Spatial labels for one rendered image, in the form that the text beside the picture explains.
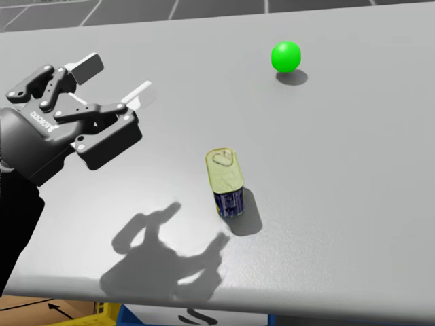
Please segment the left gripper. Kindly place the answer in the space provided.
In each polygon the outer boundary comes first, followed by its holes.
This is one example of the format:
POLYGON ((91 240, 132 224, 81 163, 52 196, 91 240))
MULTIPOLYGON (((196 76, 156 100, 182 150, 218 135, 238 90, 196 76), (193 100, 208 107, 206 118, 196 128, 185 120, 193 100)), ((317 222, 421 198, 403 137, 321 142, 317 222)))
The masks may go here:
POLYGON ((61 67, 44 65, 7 91, 10 103, 25 105, 0 109, 3 161, 41 186, 72 153, 97 170, 140 141, 136 110, 154 100, 151 81, 106 105, 71 94, 103 69, 101 57, 91 53, 61 67))

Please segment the green and blue rectangular can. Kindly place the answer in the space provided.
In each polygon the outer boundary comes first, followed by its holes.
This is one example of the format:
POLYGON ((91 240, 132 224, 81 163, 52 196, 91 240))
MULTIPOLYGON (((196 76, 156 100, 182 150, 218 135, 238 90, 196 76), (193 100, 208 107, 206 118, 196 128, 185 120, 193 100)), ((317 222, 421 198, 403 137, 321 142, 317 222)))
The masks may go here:
POLYGON ((207 174, 215 205, 222 219, 244 213, 244 178, 236 151, 229 147, 213 149, 205 156, 207 174))

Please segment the yellow box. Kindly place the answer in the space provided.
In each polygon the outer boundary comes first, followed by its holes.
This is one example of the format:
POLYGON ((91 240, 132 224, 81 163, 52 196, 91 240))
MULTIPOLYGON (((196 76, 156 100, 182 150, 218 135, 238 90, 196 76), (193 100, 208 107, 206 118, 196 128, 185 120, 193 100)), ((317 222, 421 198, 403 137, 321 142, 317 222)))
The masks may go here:
POLYGON ((95 302, 94 314, 46 326, 116 326, 121 304, 95 302))

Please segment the brown box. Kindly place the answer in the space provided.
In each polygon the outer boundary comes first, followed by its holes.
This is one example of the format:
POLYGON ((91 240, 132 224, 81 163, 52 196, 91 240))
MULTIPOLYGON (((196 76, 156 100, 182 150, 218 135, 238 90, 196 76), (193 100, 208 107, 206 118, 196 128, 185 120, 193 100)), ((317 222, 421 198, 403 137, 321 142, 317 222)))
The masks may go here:
POLYGON ((41 297, 0 297, 0 326, 43 326, 94 314, 95 303, 41 297))

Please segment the round light ball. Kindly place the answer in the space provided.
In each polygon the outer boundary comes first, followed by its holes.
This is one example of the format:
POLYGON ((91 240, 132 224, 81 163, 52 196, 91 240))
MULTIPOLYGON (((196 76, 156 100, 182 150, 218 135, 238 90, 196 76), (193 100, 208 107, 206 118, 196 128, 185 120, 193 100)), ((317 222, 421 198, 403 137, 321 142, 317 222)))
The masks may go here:
POLYGON ((289 73, 301 63, 300 47, 291 41, 278 43, 271 51, 271 64, 280 73, 289 73))

